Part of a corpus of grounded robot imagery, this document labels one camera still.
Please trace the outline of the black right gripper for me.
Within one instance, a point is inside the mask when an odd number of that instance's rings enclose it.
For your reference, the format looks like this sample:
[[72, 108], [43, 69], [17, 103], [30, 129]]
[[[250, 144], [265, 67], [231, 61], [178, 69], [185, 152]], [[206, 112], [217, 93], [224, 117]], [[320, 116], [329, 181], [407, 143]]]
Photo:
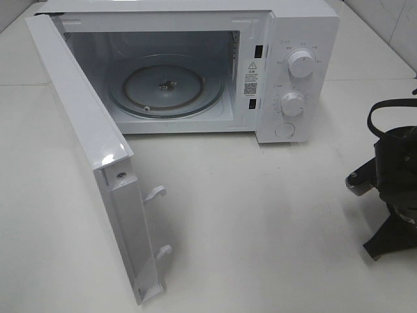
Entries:
[[377, 179], [377, 187], [380, 199], [393, 215], [363, 244], [375, 261], [387, 254], [416, 249], [416, 176], [383, 175]]

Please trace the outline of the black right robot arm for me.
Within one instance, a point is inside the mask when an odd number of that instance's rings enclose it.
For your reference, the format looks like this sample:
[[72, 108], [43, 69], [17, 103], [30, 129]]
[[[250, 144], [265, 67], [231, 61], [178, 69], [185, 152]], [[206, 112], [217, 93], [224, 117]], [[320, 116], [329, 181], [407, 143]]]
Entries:
[[416, 127], [395, 128], [375, 144], [376, 189], [389, 217], [364, 244], [369, 256], [416, 249]]

